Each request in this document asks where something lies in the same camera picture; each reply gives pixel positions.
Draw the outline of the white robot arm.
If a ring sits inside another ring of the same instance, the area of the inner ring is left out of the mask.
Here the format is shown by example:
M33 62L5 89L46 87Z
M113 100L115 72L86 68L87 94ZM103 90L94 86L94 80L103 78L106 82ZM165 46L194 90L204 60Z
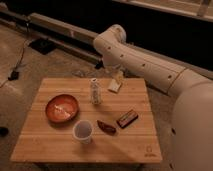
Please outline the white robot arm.
M175 96L171 123L172 171L213 171L213 80L179 64L137 50L114 24L93 40L103 65L121 65Z

